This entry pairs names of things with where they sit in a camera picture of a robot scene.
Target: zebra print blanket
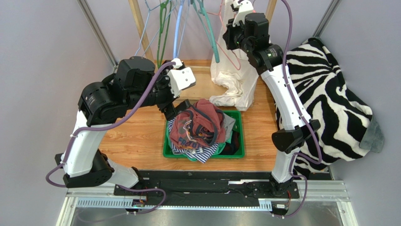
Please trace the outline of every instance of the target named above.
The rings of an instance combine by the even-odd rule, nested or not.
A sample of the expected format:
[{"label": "zebra print blanket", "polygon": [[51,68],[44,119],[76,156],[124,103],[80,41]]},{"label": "zebra print blanket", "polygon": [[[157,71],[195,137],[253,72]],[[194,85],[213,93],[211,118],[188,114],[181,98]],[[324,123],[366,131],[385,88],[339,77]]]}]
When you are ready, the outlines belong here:
[{"label": "zebra print blanket", "polygon": [[[360,142],[372,120],[372,110],[347,88],[337,60],[324,44],[316,38],[308,39],[288,52],[287,64],[301,102],[321,124],[317,138],[322,163],[316,165],[298,156],[294,173],[309,176],[339,159],[352,161],[365,156],[369,150],[360,148]],[[282,129],[277,108],[276,119]],[[301,152],[318,159],[312,139],[305,142]]]}]

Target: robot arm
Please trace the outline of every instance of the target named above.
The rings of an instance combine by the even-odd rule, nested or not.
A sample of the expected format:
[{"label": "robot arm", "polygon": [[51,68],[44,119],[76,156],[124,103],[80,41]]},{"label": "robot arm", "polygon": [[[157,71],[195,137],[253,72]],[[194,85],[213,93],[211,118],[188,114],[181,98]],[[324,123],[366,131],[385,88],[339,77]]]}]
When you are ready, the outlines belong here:
[{"label": "robot arm", "polygon": [[223,35],[227,49],[241,49],[249,58],[249,63],[256,69],[263,81],[269,87],[273,98],[280,110],[284,129],[272,134],[272,140],[278,149],[276,163],[272,171],[271,182],[277,195],[286,191],[292,182],[291,158],[294,153],[300,151],[311,133],[304,121],[299,117],[296,105],[302,109],[302,114],[311,125],[314,132],[319,127],[318,120],[311,120],[308,112],[302,107],[299,97],[295,95],[295,101],[289,94],[288,86],[295,92],[292,81],[285,82],[284,76],[289,78],[288,67],[283,71],[283,51],[278,45],[269,43],[269,21],[262,13],[247,13],[253,10],[248,0],[236,0],[231,5],[237,16],[230,19],[227,31]]},{"label": "robot arm", "polygon": [[[176,64],[162,71],[141,105],[157,105],[167,120],[189,107],[187,101],[174,107],[173,101],[179,97],[181,90],[196,84],[192,70],[185,67],[179,59],[173,61]],[[74,131],[83,127],[108,127],[118,118],[124,117],[127,110],[133,109],[138,103],[155,76],[154,69],[155,65],[150,60],[134,56],[120,61],[117,72],[104,81],[87,85],[78,103]],[[132,187],[138,182],[133,168],[114,163],[98,150],[106,132],[86,130],[76,136],[63,165],[66,187],[91,187],[105,182]],[[64,159],[64,155],[65,153],[56,155],[58,164]]]}]

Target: pile of clothes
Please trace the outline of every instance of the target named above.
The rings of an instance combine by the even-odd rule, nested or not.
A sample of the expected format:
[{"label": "pile of clothes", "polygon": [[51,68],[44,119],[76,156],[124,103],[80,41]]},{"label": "pile of clothes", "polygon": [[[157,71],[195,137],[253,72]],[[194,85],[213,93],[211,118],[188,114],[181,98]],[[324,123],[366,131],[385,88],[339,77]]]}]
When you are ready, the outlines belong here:
[{"label": "pile of clothes", "polygon": [[167,122],[173,154],[205,163],[211,156],[233,155],[240,147],[235,119],[206,99],[201,99]]}]

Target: wooden surface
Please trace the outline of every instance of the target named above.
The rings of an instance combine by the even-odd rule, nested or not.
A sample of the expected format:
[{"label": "wooden surface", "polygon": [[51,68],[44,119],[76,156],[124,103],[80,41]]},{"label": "wooden surface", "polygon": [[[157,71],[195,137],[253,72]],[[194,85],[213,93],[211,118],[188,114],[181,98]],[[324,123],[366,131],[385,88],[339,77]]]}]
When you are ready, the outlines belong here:
[{"label": "wooden surface", "polygon": [[[210,80],[210,72],[204,67],[210,61],[184,61],[195,65],[197,85],[188,89],[181,98],[203,97],[216,92]],[[199,87],[206,90],[199,95]],[[221,107],[235,110],[234,107]],[[245,134],[245,157],[243,159],[209,159],[205,164],[188,159],[163,157],[166,120],[157,107],[140,108],[126,123],[106,133],[100,150],[116,163],[141,170],[226,170],[226,171],[271,171],[274,167],[276,149],[271,135],[277,130],[274,119],[273,97],[265,83],[259,78],[255,101],[246,112],[241,112]]]},{"label": "wooden surface", "polygon": [[[138,0],[128,0],[129,6],[131,7],[132,15],[135,19],[136,28],[138,29],[139,37],[142,37],[142,33],[145,32],[144,38],[142,39],[142,48],[144,50],[149,46],[149,39],[146,31],[144,30],[144,20],[142,18],[141,9],[139,8]],[[151,48],[145,52],[146,58],[153,61],[153,54]]]},{"label": "wooden surface", "polygon": [[272,21],[273,13],[276,9],[276,4],[277,0],[269,0],[269,4],[267,5],[265,16],[269,23]]}]

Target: green plastic bin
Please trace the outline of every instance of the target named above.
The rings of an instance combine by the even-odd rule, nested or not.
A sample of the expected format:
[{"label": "green plastic bin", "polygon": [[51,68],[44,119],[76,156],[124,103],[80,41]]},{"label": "green plastic bin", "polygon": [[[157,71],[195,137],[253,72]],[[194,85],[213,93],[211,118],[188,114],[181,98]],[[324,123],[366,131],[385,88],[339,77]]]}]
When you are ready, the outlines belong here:
[{"label": "green plastic bin", "polygon": [[[239,132],[240,134],[240,148],[234,155],[221,155],[221,154],[215,154],[212,155],[212,159],[240,159],[245,156],[245,147],[244,147],[244,132],[242,129],[242,119],[241,119],[241,112],[239,111],[223,111],[225,114],[228,116],[232,117],[235,119],[235,125],[233,130]],[[163,147],[163,156],[166,158],[187,158],[186,155],[175,155],[173,154],[173,151],[171,150],[170,146],[168,145],[169,139],[168,139],[168,128],[167,128],[167,123],[166,123],[166,133],[164,136],[164,147]]]}]

